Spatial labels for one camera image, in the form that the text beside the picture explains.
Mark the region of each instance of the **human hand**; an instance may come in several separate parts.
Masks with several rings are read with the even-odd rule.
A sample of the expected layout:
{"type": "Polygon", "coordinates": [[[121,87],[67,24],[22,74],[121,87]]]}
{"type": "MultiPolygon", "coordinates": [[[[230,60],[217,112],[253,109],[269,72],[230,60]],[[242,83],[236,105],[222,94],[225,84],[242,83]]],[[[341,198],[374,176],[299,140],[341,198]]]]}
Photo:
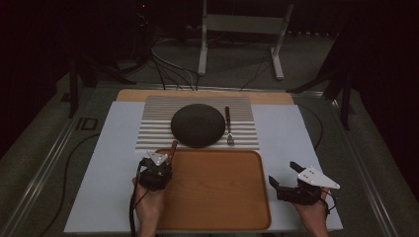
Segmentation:
{"type": "MultiPolygon", "coordinates": [[[[322,190],[321,198],[326,200],[329,189],[322,188],[322,190]]],[[[313,237],[329,236],[326,227],[326,206],[323,202],[318,201],[313,205],[301,205],[296,203],[293,203],[293,205],[298,211],[305,228],[313,237]]]]}
{"type": "Polygon", "coordinates": [[[134,203],[137,203],[135,212],[140,222],[138,237],[154,237],[164,209],[164,190],[150,192],[138,184],[134,203]]]}

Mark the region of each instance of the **fork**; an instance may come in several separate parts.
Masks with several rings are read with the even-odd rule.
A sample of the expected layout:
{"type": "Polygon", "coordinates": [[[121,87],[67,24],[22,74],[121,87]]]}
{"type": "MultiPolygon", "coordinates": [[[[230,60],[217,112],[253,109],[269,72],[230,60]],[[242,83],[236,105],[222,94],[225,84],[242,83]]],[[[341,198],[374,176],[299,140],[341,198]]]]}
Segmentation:
{"type": "Polygon", "coordinates": [[[227,129],[228,129],[227,144],[229,146],[233,146],[234,137],[233,137],[233,134],[231,134],[230,107],[225,107],[225,119],[227,120],[227,129]]]}

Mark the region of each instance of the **wooden tray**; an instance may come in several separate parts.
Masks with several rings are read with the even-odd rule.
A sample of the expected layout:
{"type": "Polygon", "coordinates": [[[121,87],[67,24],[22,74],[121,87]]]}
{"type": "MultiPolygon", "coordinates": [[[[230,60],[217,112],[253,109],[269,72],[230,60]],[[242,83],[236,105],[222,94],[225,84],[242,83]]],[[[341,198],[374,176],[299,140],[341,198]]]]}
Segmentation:
{"type": "MultiPolygon", "coordinates": [[[[161,149],[159,153],[168,153],[161,149]]],[[[264,230],[271,224],[261,157],[254,151],[178,149],[161,230],[264,230]]]]}

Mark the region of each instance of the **black cable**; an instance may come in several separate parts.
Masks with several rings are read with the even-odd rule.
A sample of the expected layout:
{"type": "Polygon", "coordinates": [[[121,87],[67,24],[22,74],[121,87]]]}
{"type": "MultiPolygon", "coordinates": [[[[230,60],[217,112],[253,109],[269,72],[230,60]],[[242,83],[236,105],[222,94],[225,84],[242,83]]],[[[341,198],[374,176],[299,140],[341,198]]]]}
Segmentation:
{"type": "Polygon", "coordinates": [[[181,69],[181,70],[185,70],[185,71],[189,71],[189,72],[191,72],[191,73],[194,73],[194,74],[196,74],[196,75],[199,75],[199,73],[197,72],[197,71],[194,71],[194,70],[191,70],[191,69],[188,69],[188,68],[184,68],[184,67],[181,67],[181,66],[178,66],[178,65],[175,65],[175,64],[172,64],[172,63],[170,63],[170,62],[168,62],[168,61],[166,61],[166,60],[163,60],[162,58],[160,58],[155,52],[154,52],[154,50],[153,49],[151,49],[151,53],[152,53],[152,55],[154,56],[154,58],[155,59],[157,59],[157,60],[159,60],[159,61],[161,61],[161,62],[163,62],[163,63],[165,63],[165,64],[167,64],[167,65],[169,65],[169,66],[171,66],[171,67],[174,67],[174,68],[177,68],[177,69],[181,69]]]}
{"type": "Polygon", "coordinates": [[[177,76],[179,76],[188,86],[189,86],[189,88],[191,88],[191,90],[193,90],[194,91],[194,87],[192,87],[192,85],[191,85],[191,83],[189,83],[188,82],[188,80],[184,77],[184,76],[182,76],[181,74],[179,74],[179,73],[177,73],[175,70],[172,70],[172,69],[170,69],[169,67],[167,67],[167,66],[165,66],[165,65],[162,65],[162,64],[159,64],[161,67],[163,67],[164,69],[166,69],[166,70],[169,70],[169,71],[171,71],[172,73],[174,73],[174,74],[176,74],[177,76]]]}
{"type": "Polygon", "coordinates": [[[269,49],[269,48],[267,48],[267,49],[264,51],[264,53],[263,53],[263,55],[262,55],[261,62],[259,63],[258,69],[256,69],[255,76],[254,76],[254,77],[252,77],[252,78],[250,78],[250,79],[249,79],[249,81],[247,81],[247,83],[246,83],[244,86],[242,86],[242,87],[240,88],[240,90],[239,90],[239,91],[242,91],[242,90],[243,90],[246,86],[248,86],[250,83],[252,83],[254,80],[256,80],[256,78],[257,78],[258,76],[260,76],[262,73],[264,73],[264,72],[265,72],[265,70],[269,67],[269,66],[266,66],[266,67],[262,70],[262,72],[261,72],[261,73],[259,73],[259,69],[261,68],[261,66],[262,66],[262,64],[263,64],[263,61],[264,61],[264,59],[265,59],[266,52],[268,52],[269,50],[270,50],[270,49],[269,49]]]}
{"type": "Polygon", "coordinates": [[[160,75],[161,84],[163,85],[163,90],[166,90],[166,84],[164,83],[163,77],[162,77],[162,75],[161,75],[160,69],[158,68],[157,62],[156,62],[156,60],[154,59],[154,56],[151,56],[151,60],[153,60],[154,64],[156,65],[156,68],[157,68],[158,74],[160,75]]]}
{"type": "Polygon", "coordinates": [[[314,111],[312,111],[311,109],[309,109],[309,108],[307,108],[307,107],[305,107],[305,106],[302,106],[302,105],[298,105],[298,106],[300,106],[300,107],[302,107],[302,108],[305,108],[307,111],[309,111],[312,115],[314,115],[315,117],[316,117],[316,119],[318,120],[318,123],[320,124],[320,136],[319,136],[319,138],[318,138],[318,140],[317,140],[317,142],[316,142],[316,144],[313,146],[314,147],[314,150],[316,150],[317,149],[317,147],[318,147],[318,145],[320,144],[320,141],[323,139],[323,132],[324,132],[324,127],[323,127],[323,122],[321,122],[321,119],[320,119],[320,117],[314,112],[314,111]]]}
{"type": "Polygon", "coordinates": [[[60,203],[59,203],[59,208],[58,208],[58,211],[56,212],[56,214],[55,214],[55,216],[53,217],[53,219],[52,219],[52,221],[49,223],[49,225],[46,227],[46,229],[44,229],[43,230],[43,232],[39,235],[39,236],[43,236],[48,230],[49,230],[49,228],[52,226],[52,224],[55,222],[55,220],[57,219],[57,217],[58,217],[58,215],[61,213],[61,210],[62,210],[62,207],[63,207],[63,205],[64,205],[64,201],[65,201],[65,190],[67,189],[67,174],[68,174],[68,167],[69,167],[69,164],[70,164],[70,160],[71,160],[71,157],[72,157],[72,155],[74,154],[74,152],[77,150],[77,148],[81,145],[81,144],[83,144],[85,141],[87,141],[87,140],[89,140],[89,139],[91,139],[91,138],[93,138],[93,137],[95,137],[95,136],[99,136],[100,135],[100,133],[98,133],[98,134],[93,134],[93,135],[90,135],[90,136],[88,136],[88,137],[86,137],[86,138],[84,138],[82,141],[80,141],[77,145],[76,145],[76,147],[74,147],[74,149],[71,151],[71,153],[68,155],[68,157],[67,157],[67,161],[66,161],[66,164],[65,164],[65,170],[64,170],[64,179],[63,179],[63,185],[62,185],[62,193],[61,193],[61,201],[60,201],[60,203]]]}
{"type": "Polygon", "coordinates": [[[155,66],[151,66],[151,65],[148,65],[150,68],[153,68],[153,69],[156,69],[157,71],[159,71],[159,73],[161,73],[160,74],[160,76],[161,75],[163,75],[164,76],[164,78],[166,78],[166,79],[168,79],[169,81],[171,81],[173,84],[175,84],[177,87],[179,87],[181,90],[183,90],[183,88],[179,85],[179,83],[176,81],[176,80],[174,80],[174,79],[172,79],[170,76],[169,76],[169,74],[167,74],[167,72],[166,71],[164,71],[164,70],[162,70],[162,69],[160,69],[160,68],[157,68],[157,67],[155,67],[155,66]]]}

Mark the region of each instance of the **black plate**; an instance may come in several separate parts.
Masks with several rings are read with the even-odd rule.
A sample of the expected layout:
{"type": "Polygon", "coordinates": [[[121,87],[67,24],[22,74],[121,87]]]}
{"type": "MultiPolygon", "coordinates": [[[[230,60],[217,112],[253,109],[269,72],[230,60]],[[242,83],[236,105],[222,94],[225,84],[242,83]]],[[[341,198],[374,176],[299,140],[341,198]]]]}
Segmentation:
{"type": "Polygon", "coordinates": [[[192,104],[173,115],[171,128],[182,144],[203,148],[218,142],[224,135],[225,120],[214,107],[192,104]]]}

